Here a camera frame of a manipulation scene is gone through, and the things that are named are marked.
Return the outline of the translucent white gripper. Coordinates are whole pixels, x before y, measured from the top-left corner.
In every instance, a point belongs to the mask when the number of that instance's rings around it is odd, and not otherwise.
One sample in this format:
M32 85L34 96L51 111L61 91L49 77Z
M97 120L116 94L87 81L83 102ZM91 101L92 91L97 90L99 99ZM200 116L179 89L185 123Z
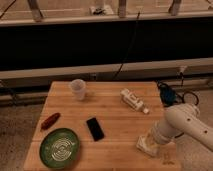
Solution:
M144 145L147 150L157 150L160 145L165 145L168 142L167 131L155 124L146 134Z

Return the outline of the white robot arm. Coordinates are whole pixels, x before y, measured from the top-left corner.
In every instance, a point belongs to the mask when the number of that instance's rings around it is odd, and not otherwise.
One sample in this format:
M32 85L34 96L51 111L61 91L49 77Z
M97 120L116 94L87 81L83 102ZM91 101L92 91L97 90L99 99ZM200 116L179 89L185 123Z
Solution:
M173 105L165 109L164 117L155 122L143 139L143 147L154 156L160 145L168 144L179 133L184 133L213 152L213 128L200 121L200 111L193 104Z

